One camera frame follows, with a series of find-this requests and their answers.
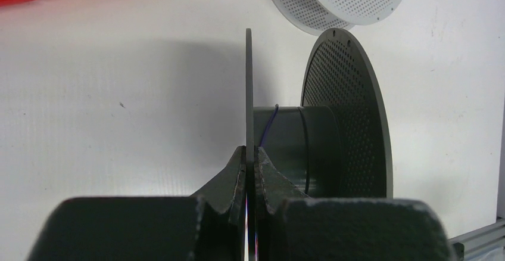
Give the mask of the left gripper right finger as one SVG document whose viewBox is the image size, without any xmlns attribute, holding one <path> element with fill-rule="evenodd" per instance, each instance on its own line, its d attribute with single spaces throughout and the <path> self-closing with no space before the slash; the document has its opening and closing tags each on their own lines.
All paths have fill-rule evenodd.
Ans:
<svg viewBox="0 0 505 261">
<path fill-rule="evenodd" d="M 453 260 L 434 211 L 416 200 L 311 198 L 257 150 L 259 260 Z"/>
</svg>

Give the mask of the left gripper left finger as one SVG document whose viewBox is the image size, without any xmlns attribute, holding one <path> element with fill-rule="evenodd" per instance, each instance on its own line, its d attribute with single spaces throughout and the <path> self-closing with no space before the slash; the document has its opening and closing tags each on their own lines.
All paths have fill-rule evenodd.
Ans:
<svg viewBox="0 0 505 261">
<path fill-rule="evenodd" d="M 76 197 L 47 218 L 29 260 L 243 260 L 245 147 L 189 196 Z"/>
</svg>

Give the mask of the dark grey spool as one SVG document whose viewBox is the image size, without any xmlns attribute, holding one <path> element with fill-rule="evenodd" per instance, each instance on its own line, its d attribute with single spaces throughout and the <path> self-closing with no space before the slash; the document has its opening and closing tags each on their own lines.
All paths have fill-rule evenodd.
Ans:
<svg viewBox="0 0 505 261">
<path fill-rule="evenodd" d="M 393 195 L 381 90 L 364 48 L 345 29 L 317 38 L 298 106 L 254 108 L 254 139 L 274 167 L 311 197 Z"/>
</svg>

